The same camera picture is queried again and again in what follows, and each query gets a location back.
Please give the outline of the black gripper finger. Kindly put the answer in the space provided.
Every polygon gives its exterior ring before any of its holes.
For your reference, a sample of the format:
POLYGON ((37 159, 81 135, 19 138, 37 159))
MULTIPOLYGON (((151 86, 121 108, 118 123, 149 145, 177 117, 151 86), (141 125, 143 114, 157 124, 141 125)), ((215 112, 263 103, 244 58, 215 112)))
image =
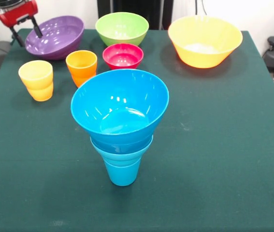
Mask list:
POLYGON ((19 36, 19 34, 15 31, 14 27, 9 27, 10 31, 12 32, 12 39, 14 41, 17 41, 18 44, 21 46, 21 47, 25 47, 25 43, 24 41, 22 40, 22 38, 19 36))
POLYGON ((35 31, 36 35, 39 38, 42 38, 43 34, 42 34, 42 32, 41 32, 41 30, 40 30, 40 28, 39 28, 39 26, 38 26, 38 24, 37 24, 36 19, 35 19, 34 16, 31 17, 31 21, 33 23, 33 26, 34 26, 33 28, 34 28, 34 31, 35 31))

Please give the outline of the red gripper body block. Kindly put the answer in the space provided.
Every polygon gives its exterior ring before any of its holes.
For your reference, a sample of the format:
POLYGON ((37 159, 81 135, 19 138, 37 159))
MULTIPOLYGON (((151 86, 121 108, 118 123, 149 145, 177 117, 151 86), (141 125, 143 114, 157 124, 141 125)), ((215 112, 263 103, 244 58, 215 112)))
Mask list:
POLYGON ((7 27, 14 27, 38 13, 35 0, 0 0, 0 21, 7 27))

